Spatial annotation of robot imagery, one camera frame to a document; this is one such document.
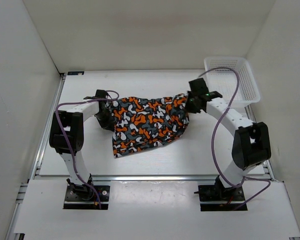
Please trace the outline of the front aluminium rail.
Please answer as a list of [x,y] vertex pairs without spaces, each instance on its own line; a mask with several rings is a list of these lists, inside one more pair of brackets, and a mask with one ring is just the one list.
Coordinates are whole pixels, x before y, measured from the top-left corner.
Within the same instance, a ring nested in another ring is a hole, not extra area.
[[92,175],[95,181],[214,181],[217,175]]

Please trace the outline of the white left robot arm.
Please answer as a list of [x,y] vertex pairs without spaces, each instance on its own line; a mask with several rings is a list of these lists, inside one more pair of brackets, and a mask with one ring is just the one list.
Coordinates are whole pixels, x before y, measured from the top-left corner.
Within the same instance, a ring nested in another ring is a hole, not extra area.
[[110,127],[111,114],[107,107],[116,101],[119,95],[111,97],[111,90],[98,89],[94,96],[87,96],[80,102],[66,102],[56,106],[53,113],[49,136],[49,145],[63,159],[68,173],[68,185],[83,200],[94,196],[92,175],[87,170],[82,148],[84,144],[84,122],[95,117],[99,124]]

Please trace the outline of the left aluminium frame rail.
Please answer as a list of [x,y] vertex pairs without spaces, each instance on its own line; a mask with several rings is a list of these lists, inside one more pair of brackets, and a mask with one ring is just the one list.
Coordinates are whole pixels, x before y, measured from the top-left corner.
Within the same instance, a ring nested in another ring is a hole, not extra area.
[[43,130],[43,133],[42,133],[42,136],[40,139],[40,143],[39,143],[39,146],[37,148],[37,151],[36,151],[36,154],[35,154],[35,157],[33,160],[32,168],[30,170],[30,173],[29,173],[29,176],[27,179],[27,183],[29,183],[30,180],[33,180],[35,178],[37,170],[39,170],[41,167],[43,156],[44,156],[45,149],[46,149],[48,139],[49,139],[50,127],[51,127],[51,123],[53,120],[53,113],[59,102],[59,99],[60,99],[60,96],[61,96],[61,93],[62,93],[62,90],[64,87],[66,76],[67,76],[67,73],[60,74],[60,80],[57,85],[57,89],[55,91],[54,97],[53,97],[52,105],[49,110],[47,121],[45,123],[44,130]]

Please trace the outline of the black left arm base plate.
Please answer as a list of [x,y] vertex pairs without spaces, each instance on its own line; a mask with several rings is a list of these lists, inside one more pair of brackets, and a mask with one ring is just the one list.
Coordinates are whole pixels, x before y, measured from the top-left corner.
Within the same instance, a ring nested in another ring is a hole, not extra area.
[[72,184],[67,185],[63,209],[65,210],[107,210],[110,198],[109,185],[94,185],[95,192],[89,187],[75,188]]

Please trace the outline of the orange camouflage shorts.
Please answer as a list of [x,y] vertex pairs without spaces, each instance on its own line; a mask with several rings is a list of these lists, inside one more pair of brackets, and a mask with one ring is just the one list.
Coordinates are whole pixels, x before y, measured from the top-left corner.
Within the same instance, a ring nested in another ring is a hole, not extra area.
[[180,138],[189,124],[187,100],[188,94],[180,93],[157,99],[130,96],[112,102],[114,157],[162,147]]

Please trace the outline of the aluminium frame rail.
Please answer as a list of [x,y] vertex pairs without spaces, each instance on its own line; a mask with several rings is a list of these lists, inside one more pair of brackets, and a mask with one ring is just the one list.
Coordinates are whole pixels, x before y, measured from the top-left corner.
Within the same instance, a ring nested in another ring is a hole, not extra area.
[[29,176],[27,179],[27,183],[29,183],[30,180],[33,180],[35,178],[37,170],[39,170],[41,167],[43,156],[44,156],[45,149],[46,149],[48,139],[49,139],[50,127],[51,127],[51,123],[53,120],[53,113],[59,102],[59,99],[60,99],[60,96],[61,96],[61,93],[62,93],[62,90],[64,87],[66,76],[67,76],[67,73],[60,74],[60,80],[57,85],[57,89],[55,91],[54,97],[53,97],[52,105],[49,110],[47,121],[45,123],[44,130],[43,130],[43,133],[42,133],[42,136],[40,139],[40,143],[39,143],[39,146],[37,148],[37,151],[36,151],[36,154],[35,154],[35,157],[33,160],[32,168],[30,170],[30,173],[29,173]]
[[[248,107],[246,107],[246,112],[249,116],[249,118],[251,120],[253,120],[254,122],[257,122],[257,119],[255,117],[255,114],[253,112],[253,109],[252,109],[252,105],[249,105]],[[271,166],[271,163],[269,160],[266,160],[263,164],[263,169],[265,171],[265,175],[271,180],[271,181],[276,181],[275,177],[274,177],[274,173],[273,173],[273,170],[272,170],[272,166]]]

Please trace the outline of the small blue label sticker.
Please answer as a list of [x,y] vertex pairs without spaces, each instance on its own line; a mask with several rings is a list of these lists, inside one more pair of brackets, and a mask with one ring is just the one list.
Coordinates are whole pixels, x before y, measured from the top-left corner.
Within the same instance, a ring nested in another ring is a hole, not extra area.
[[81,75],[84,75],[84,71],[69,71],[67,73],[68,76],[81,76]]

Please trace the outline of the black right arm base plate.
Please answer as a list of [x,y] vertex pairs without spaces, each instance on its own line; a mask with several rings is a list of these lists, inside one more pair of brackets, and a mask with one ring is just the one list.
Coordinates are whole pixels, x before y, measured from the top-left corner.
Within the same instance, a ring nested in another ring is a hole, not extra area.
[[248,210],[242,187],[221,191],[215,185],[199,185],[194,194],[199,196],[200,211],[202,212]]

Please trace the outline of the white perforated plastic basket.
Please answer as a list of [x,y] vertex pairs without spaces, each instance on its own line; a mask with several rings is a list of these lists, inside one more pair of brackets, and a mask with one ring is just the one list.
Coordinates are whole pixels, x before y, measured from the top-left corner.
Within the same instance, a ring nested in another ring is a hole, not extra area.
[[231,104],[232,108],[244,108],[260,101],[260,93],[248,61],[241,57],[211,56],[204,59],[205,80],[210,91],[219,92],[229,102],[237,86],[239,87]]

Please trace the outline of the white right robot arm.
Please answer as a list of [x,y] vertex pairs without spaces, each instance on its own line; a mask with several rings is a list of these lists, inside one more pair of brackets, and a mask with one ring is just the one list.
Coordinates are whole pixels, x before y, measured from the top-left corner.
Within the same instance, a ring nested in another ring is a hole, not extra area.
[[[217,91],[209,91],[205,80],[198,78],[189,82],[186,109],[190,113],[204,111],[217,120],[211,137],[212,158],[219,172],[214,193],[220,200],[232,195],[232,188],[243,184],[246,175],[256,166],[270,159],[271,149],[268,127],[263,122],[253,122],[231,108]],[[232,161],[221,170],[215,155],[214,141],[217,128],[223,125],[233,136]]]

